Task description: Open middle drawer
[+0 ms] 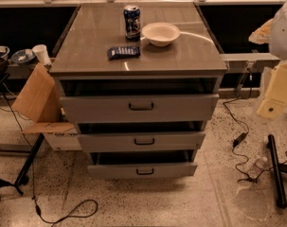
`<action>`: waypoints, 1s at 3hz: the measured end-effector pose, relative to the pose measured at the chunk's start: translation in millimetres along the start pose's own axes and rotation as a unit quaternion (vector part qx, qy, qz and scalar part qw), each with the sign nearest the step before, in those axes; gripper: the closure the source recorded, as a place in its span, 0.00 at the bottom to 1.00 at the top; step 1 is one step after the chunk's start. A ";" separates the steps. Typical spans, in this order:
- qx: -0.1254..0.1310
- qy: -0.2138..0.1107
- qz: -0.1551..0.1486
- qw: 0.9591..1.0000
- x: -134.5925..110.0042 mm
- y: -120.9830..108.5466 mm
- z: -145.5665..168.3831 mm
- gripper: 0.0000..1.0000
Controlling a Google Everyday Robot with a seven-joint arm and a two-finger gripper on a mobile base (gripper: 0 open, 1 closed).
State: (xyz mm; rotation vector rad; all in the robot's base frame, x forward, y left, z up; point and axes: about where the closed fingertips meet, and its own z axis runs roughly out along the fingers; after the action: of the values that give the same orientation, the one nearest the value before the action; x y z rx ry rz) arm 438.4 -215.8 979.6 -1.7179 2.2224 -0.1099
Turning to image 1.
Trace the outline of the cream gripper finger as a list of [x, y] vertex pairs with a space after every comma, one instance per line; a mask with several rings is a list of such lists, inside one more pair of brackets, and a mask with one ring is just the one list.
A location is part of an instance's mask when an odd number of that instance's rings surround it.
[[266, 88], [257, 115], [267, 119], [276, 119], [287, 108], [287, 62], [275, 66]]

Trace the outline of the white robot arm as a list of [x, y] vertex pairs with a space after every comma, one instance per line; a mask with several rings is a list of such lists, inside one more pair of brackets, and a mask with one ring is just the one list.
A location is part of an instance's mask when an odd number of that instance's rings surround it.
[[268, 44], [272, 55], [281, 62], [271, 71], [263, 100], [257, 115], [274, 120], [287, 107], [287, 0], [275, 16], [255, 30], [249, 41], [254, 44]]

